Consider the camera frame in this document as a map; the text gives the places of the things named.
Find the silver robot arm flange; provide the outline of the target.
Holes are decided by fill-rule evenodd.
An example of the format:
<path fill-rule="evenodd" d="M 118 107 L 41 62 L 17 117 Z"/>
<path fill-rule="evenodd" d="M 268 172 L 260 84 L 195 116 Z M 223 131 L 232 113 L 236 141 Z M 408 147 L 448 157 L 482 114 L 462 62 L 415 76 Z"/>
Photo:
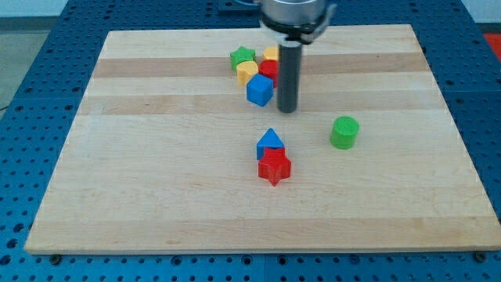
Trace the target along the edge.
<path fill-rule="evenodd" d="M 278 45 L 310 45 L 330 25 L 337 4 L 325 0 L 262 0 L 260 25 Z"/>

